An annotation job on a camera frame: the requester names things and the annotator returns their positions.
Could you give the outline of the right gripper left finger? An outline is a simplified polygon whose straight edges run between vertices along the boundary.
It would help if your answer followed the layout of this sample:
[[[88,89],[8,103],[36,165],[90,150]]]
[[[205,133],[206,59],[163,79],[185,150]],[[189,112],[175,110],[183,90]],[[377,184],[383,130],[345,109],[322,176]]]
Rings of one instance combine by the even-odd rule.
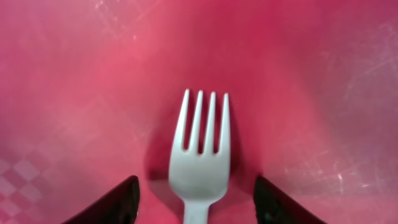
[[[134,224],[139,201],[139,179],[131,175],[64,224]]]

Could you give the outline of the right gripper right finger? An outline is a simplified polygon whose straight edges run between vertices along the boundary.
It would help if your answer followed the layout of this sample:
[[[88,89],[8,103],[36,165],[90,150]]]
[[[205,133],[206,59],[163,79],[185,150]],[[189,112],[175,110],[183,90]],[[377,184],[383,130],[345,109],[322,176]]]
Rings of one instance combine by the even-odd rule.
[[[258,224],[325,224],[263,176],[257,176],[253,201]]]

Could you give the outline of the white plastic fork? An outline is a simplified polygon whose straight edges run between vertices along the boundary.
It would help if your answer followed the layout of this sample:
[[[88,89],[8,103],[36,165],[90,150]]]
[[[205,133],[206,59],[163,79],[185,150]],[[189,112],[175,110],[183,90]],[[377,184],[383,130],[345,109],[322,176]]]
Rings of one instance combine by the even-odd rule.
[[[185,90],[175,129],[169,164],[169,185],[183,201],[183,224],[208,223],[209,207],[228,190],[231,165],[229,95],[224,94],[218,152],[214,152],[216,93],[210,96],[203,153],[198,151],[203,92],[200,90],[193,116],[190,141],[183,148],[190,90]]]

